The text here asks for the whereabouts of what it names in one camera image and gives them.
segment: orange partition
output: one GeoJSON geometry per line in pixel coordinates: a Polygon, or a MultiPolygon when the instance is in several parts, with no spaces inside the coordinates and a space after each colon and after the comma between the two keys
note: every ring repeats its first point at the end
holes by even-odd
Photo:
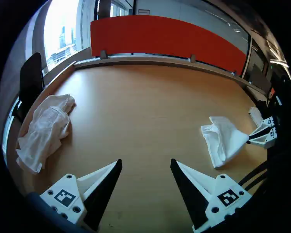
{"type": "Polygon", "coordinates": [[[197,61],[240,75],[246,55],[222,37],[204,28],[159,16],[120,16],[91,22],[92,55],[146,52],[180,57],[196,55],[197,61]]]}

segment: wall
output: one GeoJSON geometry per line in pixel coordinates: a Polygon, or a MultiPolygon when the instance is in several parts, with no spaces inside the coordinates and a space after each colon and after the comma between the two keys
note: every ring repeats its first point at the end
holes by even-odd
{"type": "MultiPolygon", "coordinates": [[[[200,2],[199,5],[201,7],[204,7],[203,5],[206,4],[200,0],[197,2],[200,2]]],[[[136,14],[138,14],[138,9],[150,10],[150,15],[169,17],[198,25],[226,39],[244,54],[248,52],[248,42],[242,38],[245,36],[242,33],[235,32],[233,25],[228,26],[224,21],[189,5],[187,2],[184,3],[184,1],[176,0],[137,0],[136,14]]]]}
{"type": "Polygon", "coordinates": [[[19,73],[26,61],[25,49],[28,26],[29,22],[15,41],[2,73],[0,83],[0,143],[2,143],[5,120],[19,91],[19,73]]]}

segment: ceiling light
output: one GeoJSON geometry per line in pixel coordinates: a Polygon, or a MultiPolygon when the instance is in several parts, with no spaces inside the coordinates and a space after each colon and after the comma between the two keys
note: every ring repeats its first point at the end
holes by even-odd
{"type": "Polygon", "coordinates": [[[288,64],[286,62],[284,62],[284,61],[271,59],[269,62],[270,63],[279,64],[279,65],[282,65],[282,66],[285,66],[285,67],[289,68],[288,64]]]}

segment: screw hole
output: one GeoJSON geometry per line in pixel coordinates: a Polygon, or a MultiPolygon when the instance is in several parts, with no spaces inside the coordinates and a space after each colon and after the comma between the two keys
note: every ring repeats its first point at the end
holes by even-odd
{"type": "Polygon", "coordinates": [[[68,219],[68,216],[65,213],[61,213],[61,216],[65,219],[68,219]]]}
{"type": "Polygon", "coordinates": [[[211,212],[213,212],[213,213],[218,213],[218,212],[219,212],[219,208],[218,208],[218,207],[213,207],[213,208],[211,209],[211,212]]]}
{"type": "Polygon", "coordinates": [[[224,219],[226,220],[226,219],[229,219],[230,217],[231,217],[231,215],[227,214],[227,215],[224,216],[224,219]]]}
{"type": "Polygon", "coordinates": [[[77,207],[77,206],[73,207],[72,210],[75,213],[80,213],[81,212],[81,209],[79,207],[77,207]]]}

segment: white towel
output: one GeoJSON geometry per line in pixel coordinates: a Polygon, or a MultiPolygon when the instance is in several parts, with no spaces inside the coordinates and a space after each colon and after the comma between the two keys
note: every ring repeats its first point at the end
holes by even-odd
{"type": "Polygon", "coordinates": [[[256,107],[252,107],[249,110],[249,114],[250,114],[252,120],[255,122],[255,124],[259,127],[263,122],[263,118],[262,118],[262,115],[261,115],[259,109],[256,107]]]}
{"type": "Polygon", "coordinates": [[[201,126],[206,140],[213,167],[221,167],[230,161],[244,144],[249,136],[237,130],[236,127],[223,116],[209,117],[212,125],[201,126]]]}
{"type": "Polygon", "coordinates": [[[71,95],[48,96],[34,111],[28,133],[18,139],[19,156],[16,162],[23,170],[37,174],[47,157],[60,146],[60,139],[68,135],[68,112],[74,105],[71,95]]]}

